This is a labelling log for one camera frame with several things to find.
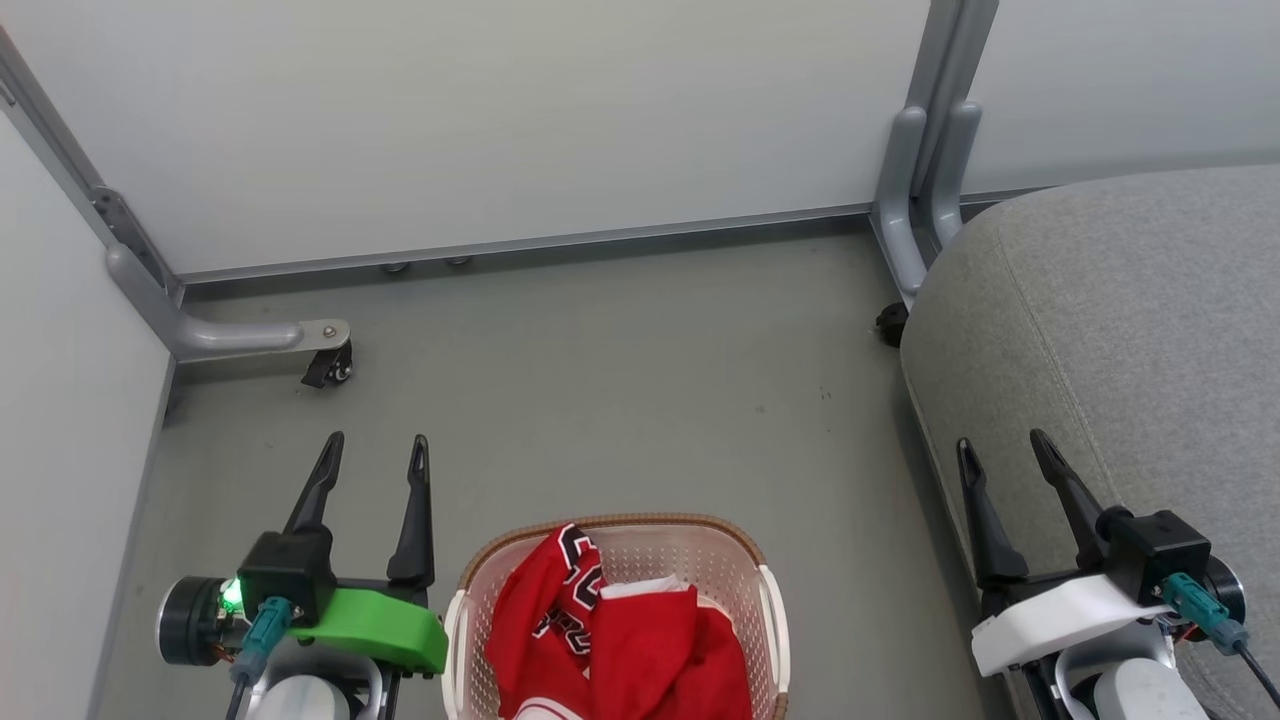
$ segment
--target gray ottoman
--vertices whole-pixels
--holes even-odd
[[[1251,647],[1280,675],[1280,167],[987,210],[929,270],[902,368],[963,544],[964,436],[1032,571],[1074,568],[1027,441],[1043,428],[1103,506],[1167,507],[1213,542],[1244,582]],[[1275,716],[1238,657],[1197,644],[1179,669],[1221,717]]]

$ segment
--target black cable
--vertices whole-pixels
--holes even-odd
[[[227,720],[236,720],[239,715],[241,698],[244,697],[244,679],[236,680],[236,689],[232,691],[232,705],[227,708]]]
[[[1262,689],[1267,691],[1267,694],[1271,696],[1271,702],[1276,703],[1276,707],[1280,707],[1280,691],[1276,689],[1276,684],[1271,682],[1271,678],[1268,678],[1262,666],[1258,665],[1257,659],[1253,657],[1252,652],[1249,652],[1249,648],[1244,644],[1244,641],[1235,641],[1235,651],[1239,652],[1240,657],[1244,659],[1244,662],[1245,665],[1249,666],[1249,670],[1253,670],[1253,676],[1257,678],[1260,683],[1262,683]]]

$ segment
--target black caster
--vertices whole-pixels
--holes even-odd
[[[328,384],[342,384],[351,379],[351,341],[342,347],[321,350],[311,359],[307,373],[302,375],[302,384],[314,388],[323,388]]]
[[[901,347],[902,328],[906,327],[909,313],[905,302],[895,302],[881,311],[876,318],[876,332],[881,336],[881,342],[890,347]]]

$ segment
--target white wall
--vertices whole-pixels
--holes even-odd
[[[179,274],[869,202],[928,0],[0,0]]]
[[[84,717],[169,354],[102,243],[0,118],[5,717]]]
[[[1276,0],[1002,0],[965,192],[1280,161]]]

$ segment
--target white basket handle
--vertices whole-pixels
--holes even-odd
[[[782,606],[782,591],[773,578],[773,571],[768,565],[760,565],[760,597],[764,601],[767,612],[764,626],[769,633],[769,666],[773,670],[773,679],[778,684],[778,692],[787,692],[791,684],[791,632],[787,629],[787,610]]]
[[[449,655],[444,661],[444,674],[440,675],[440,689],[444,696],[444,714],[449,720],[458,720],[466,705],[466,680],[470,660],[467,659],[467,591],[458,591],[449,601],[449,611],[444,615],[444,628],[449,637]]]

